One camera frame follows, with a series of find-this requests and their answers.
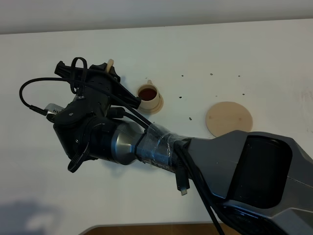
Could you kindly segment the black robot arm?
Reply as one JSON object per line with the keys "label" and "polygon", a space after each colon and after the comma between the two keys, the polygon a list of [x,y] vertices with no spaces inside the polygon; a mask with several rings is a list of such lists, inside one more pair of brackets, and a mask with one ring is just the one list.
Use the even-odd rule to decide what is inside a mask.
{"label": "black robot arm", "polygon": [[313,161],[295,140],[244,131],[211,140],[178,136],[137,112],[140,98],[111,65],[60,62],[55,73],[75,94],[52,118],[70,172],[88,160],[141,161],[174,173],[183,193],[193,182],[213,222],[241,234],[312,234]]}

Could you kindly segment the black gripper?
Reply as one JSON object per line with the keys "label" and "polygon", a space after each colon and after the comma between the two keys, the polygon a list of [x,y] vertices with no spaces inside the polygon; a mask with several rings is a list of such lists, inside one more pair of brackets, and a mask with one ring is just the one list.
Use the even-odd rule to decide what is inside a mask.
{"label": "black gripper", "polygon": [[74,100],[52,118],[54,130],[70,159],[134,159],[128,146],[141,131],[142,120],[137,109],[141,99],[120,83],[115,70],[106,73],[107,63],[77,68],[59,62],[55,74],[70,84]]}

